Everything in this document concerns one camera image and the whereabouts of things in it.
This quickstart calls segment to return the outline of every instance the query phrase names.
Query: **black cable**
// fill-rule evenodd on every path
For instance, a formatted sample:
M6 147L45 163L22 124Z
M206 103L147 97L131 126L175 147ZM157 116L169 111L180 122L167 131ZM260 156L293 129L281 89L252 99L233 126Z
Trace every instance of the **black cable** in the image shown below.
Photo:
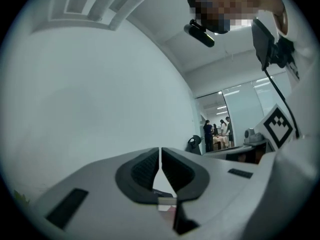
M298 139L299 138L299 131L298 131L298 126L297 126L297 123L296 123L296 119L294 117L294 114L292 113L290 107L288 106L287 102L286 102L286 98L283 96L283 94L281 93L281 91L279 90L278 86L275 84L275 82L272 80L272 78L270 77L267 69L264 70L266 76L269 78L271 84L273 85L274 89L276 90L276 92L278 93L278 95L280 96L281 100L283 101L284 105L286 106L286 108L288 109L289 113L290 113L290 116L292 118L292 122L293 122L293 125L294 125L294 128L295 128L295 136L296 138Z

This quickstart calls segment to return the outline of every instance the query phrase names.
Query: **black rectangular slot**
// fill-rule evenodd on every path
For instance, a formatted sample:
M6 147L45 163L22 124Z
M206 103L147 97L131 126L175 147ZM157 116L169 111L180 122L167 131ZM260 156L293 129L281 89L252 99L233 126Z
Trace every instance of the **black rectangular slot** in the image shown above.
M230 169L228 170L228 173L234 174L234 175L238 175L240 177L244 177L247 179L250 179L253 175L252 172L248 172L248 171L244 171L244 170L238 170L238 169Z
M160 191L160 190L158 190L158 189L154 189L154 188L153 188L152 191L153 191L153 193L154 193L155 195L157 195L157 196L160 197L160 198L173 198L173 197L174 197L172 194L167 193L167 192L162 192L162 191Z
M46 219L63 230L88 193L88 191L75 188L49 213Z

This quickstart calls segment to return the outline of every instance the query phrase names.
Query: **person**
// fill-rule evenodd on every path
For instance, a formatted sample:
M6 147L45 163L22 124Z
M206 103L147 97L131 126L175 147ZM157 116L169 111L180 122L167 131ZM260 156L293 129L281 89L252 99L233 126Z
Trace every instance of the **person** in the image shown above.
M234 143L234 133L232 131L232 125L231 125L231 121L230 121L230 117L227 116L225 118L225 120L228 122L228 126L227 126L227 132L229 133L229 144L231 147L234 147L235 146L235 143Z
M218 128L215 123L213 124L213 136L218 136Z
M294 96L307 97L308 90L305 87L299 87L294 91L298 83L303 81L303 85L310 89L310 82L318 90L319 79L319 53L320 46L310 25L300 12L297 5L292 0L187 0L189 7L195 14L196 20L201 25L212 31L225 32L230 30L232 25L240 25L242 20L252 20L258 16L259 11L270 12L279 37L293 44L291 55L293 61L287 63L286 72ZM315 108L313 101L308 102L311 108ZM291 109L293 113L301 114L300 108L295 106ZM312 132L311 128L315 126L312 122L308 125L304 122L304 117L299 116L300 130L307 134Z
M204 130L205 152L208 153L214 150L214 139L212 136L213 127L210 124L209 120L205 121L203 130Z
M228 131L228 126L225 121L222 119L220 120L221 123L221 136L226 136Z

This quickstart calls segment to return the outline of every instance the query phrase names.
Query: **white ceiling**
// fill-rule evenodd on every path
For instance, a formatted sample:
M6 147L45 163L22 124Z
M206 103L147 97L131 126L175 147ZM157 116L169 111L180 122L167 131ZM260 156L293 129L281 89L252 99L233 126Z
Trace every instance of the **white ceiling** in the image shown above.
M170 51L170 60L178 61L178 70L186 73L214 61L254 49L250 27L227 34L210 34L215 46L208 48L184 32L192 19L187 0L145 0L131 14L152 35L160 48ZM261 12L259 19L273 35L277 35L272 15Z
M53 6L55 13L53 20L55 21L48 21L47 26L42 24L41 27L56 28L77 25L107 30L108 22L103 22L103 19L102 22L90 22L87 18L95 1L55 0ZM126 1L115 0L110 8L117 12ZM250 26L233 30L227 34L214 35L210 33L215 40L215 46L206 47L184 32L184 26L189 23L192 17L187 0L145 0L127 19L162 50L182 76L227 56L254 49ZM258 17L276 36L277 32L271 14L262 12Z
M224 96L218 92L198 98L197 101L206 115L215 115L216 113L227 111L227 108L217 110L218 107L226 106Z

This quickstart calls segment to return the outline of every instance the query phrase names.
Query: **glass wall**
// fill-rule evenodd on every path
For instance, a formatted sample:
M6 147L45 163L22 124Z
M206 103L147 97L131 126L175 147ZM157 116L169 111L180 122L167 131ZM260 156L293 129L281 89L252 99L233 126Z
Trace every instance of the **glass wall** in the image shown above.
M252 82L222 91L233 129L235 146L241 146L245 130L255 127L264 117L263 109Z
M212 93L210 95L205 95L203 97L199 97L196 99L198 102L198 106L200 108L202 122L200 124L200 131L202 140L202 150L201 153L204 154L206 152L205 145L205 133L204 133L204 125L206 120L210 121L212 126L216 126L215 134L221 134L221 123L220 120L224 120L226 123L226 117L229 116L227 105L224 99L224 96L221 91Z
M271 76L284 97L291 93L286 72ZM290 118L289 111L268 78L257 79L222 91L232 122L234 145L241 146L245 130L254 128L278 104Z

